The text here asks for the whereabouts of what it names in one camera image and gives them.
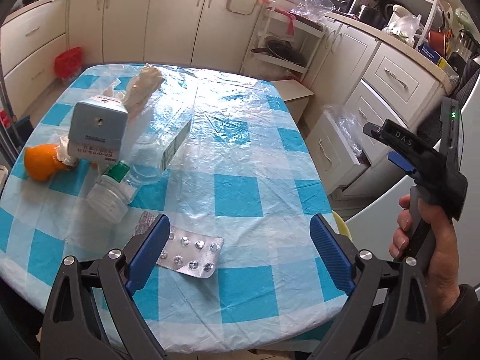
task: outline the checkered tablecloth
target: checkered tablecloth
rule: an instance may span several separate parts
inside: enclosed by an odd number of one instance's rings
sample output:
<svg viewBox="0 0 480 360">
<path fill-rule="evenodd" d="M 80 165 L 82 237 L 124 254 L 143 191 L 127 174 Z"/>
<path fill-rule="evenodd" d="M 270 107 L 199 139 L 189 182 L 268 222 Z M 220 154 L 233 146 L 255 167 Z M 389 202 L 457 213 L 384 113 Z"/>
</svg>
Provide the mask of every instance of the checkered tablecloth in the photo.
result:
<svg viewBox="0 0 480 360">
<path fill-rule="evenodd" d="M 77 101 L 101 94 L 117 78 L 115 91 L 125 91 L 141 66 L 87 69 L 51 107 L 27 146 L 58 142 L 68 134 Z M 1 276 L 43 311 L 64 256 L 99 258 L 128 242 L 144 210 L 163 212 L 176 227 L 225 239 L 211 278 L 155 267 L 135 294 L 167 351 L 240 350 L 296 336 L 289 342 L 309 342 L 315 334 L 308 331 L 330 320 L 346 297 L 310 240 L 314 214 L 336 226 L 284 102 L 265 81 L 160 68 L 166 101 L 169 93 L 196 91 L 192 132 L 162 180 L 142 187 L 122 222 L 111 225 L 84 200 L 98 176 L 96 167 L 80 161 L 74 171 L 39 183 L 28 178 L 21 155 L 0 200 Z M 101 291 L 96 295 L 115 342 L 105 300 Z"/>
</svg>

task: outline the blue and white tablecloth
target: blue and white tablecloth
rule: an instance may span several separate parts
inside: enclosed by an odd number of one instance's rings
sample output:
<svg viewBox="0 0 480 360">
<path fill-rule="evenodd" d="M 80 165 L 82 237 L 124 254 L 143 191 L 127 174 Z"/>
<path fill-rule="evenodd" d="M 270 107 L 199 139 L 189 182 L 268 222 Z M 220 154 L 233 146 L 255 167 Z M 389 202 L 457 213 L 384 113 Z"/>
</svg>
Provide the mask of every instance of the blue and white tablecloth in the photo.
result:
<svg viewBox="0 0 480 360">
<path fill-rule="evenodd" d="M 101 94 L 117 78 L 115 91 L 125 91 L 141 66 L 87 69 L 44 116 L 27 146 L 57 143 L 68 134 L 77 101 Z M 39 183 L 28 178 L 21 155 L 0 201 L 1 276 L 44 311 L 64 256 L 102 257 L 128 242 L 144 210 L 163 212 L 176 227 L 225 239 L 211 278 L 155 267 L 135 294 L 165 350 L 240 350 L 298 335 L 289 342 L 311 344 L 315 334 L 307 331 L 330 320 L 346 296 L 333 285 L 310 240 L 314 214 L 336 226 L 284 102 L 265 81 L 210 70 L 161 70 L 165 99 L 196 91 L 192 133 L 162 180 L 142 187 L 123 221 L 111 225 L 84 201 L 98 176 L 95 166 L 80 161 L 74 171 Z M 101 291 L 96 295 L 115 342 L 105 300 Z"/>
</svg>

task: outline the red plastic bag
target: red plastic bag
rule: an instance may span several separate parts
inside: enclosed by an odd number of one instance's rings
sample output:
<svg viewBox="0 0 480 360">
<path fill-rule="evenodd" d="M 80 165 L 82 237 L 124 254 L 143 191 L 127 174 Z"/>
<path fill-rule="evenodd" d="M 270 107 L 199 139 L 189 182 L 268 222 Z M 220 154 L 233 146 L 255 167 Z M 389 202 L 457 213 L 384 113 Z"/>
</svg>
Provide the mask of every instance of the red plastic bag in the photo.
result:
<svg viewBox="0 0 480 360">
<path fill-rule="evenodd" d="M 62 52 L 55 58 L 54 71 L 58 78 L 69 79 L 82 67 L 82 48 Z"/>
</svg>

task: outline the human hand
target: human hand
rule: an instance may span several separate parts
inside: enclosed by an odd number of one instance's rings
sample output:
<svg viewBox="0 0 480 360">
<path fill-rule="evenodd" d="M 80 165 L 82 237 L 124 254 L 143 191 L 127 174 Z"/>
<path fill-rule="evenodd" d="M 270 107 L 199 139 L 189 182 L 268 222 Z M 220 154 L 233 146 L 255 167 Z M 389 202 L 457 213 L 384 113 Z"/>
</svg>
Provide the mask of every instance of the human hand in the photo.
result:
<svg viewBox="0 0 480 360">
<path fill-rule="evenodd" d="M 410 195 L 398 201 L 404 210 L 397 218 L 399 228 L 393 234 L 393 243 L 388 250 L 393 258 L 399 257 L 409 244 L 405 234 L 412 228 L 410 215 Z M 458 288 L 458 247 L 453 223 L 447 218 L 440 206 L 431 206 L 422 199 L 418 201 L 418 211 L 422 219 L 431 225 L 435 234 L 436 246 L 430 260 L 427 273 L 427 290 L 437 317 L 445 314 L 455 304 L 459 295 Z"/>
</svg>

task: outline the clear plastic bottle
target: clear plastic bottle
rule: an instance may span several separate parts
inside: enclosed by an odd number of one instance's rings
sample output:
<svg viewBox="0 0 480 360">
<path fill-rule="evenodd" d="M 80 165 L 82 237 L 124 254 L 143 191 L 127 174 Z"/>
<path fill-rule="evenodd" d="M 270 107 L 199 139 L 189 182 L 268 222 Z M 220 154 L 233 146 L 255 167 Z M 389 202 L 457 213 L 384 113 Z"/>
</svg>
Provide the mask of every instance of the clear plastic bottle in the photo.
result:
<svg viewBox="0 0 480 360">
<path fill-rule="evenodd" d="M 143 112 L 129 122 L 120 161 L 110 166 L 86 197 L 87 203 L 105 219 L 120 223 L 142 185 L 160 180 L 191 130 L 194 98 L 152 99 Z"/>
</svg>

